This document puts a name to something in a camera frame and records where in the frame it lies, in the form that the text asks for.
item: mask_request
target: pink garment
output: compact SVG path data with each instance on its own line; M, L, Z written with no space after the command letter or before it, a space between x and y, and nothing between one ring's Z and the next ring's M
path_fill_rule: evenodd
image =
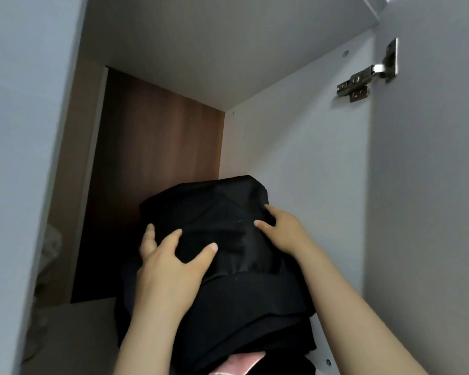
M250 369L264 358L265 352L233 354L209 375L246 375Z

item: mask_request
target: wardrobe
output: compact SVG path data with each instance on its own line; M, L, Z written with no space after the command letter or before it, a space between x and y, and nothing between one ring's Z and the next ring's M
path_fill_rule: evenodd
M139 203L249 174L429 373L469 374L469 0L61 4L3 30L57 38L31 38L43 54L21 70L0 56L0 373L109 374ZM391 44L394 79L338 95L391 68ZM21 369L47 222L63 235L37 300L50 338ZM317 373L339 374L312 325Z

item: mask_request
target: person's left hand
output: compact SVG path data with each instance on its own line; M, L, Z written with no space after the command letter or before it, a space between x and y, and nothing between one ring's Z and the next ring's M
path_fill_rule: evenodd
M155 227L147 226L139 250L143 266L138 271L134 315L158 312L178 324L193 304L218 247L211 243L184 264L175 256L181 235L182 230L178 229L157 247Z

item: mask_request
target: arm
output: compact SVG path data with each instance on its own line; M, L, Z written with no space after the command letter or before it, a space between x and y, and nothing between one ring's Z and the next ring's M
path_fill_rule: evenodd
M300 222L269 205L275 227L254 224L300 265L326 340L343 375L427 375L387 326L304 231Z
M193 304L217 245L211 243L188 264L175 256L182 230L156 246L148 225L140 247L131 325L121 344L113 375L168 375L172 346L180 321Z

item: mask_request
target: metal hinge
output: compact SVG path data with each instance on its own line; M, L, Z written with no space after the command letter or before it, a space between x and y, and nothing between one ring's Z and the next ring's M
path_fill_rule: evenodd
M369 84L376 77L392 81L398 74L398 38L392 41L381 64L373 64L363 71L351 76L348 81L337 86L337 96L349 96L350 102L367 98L370 94Z

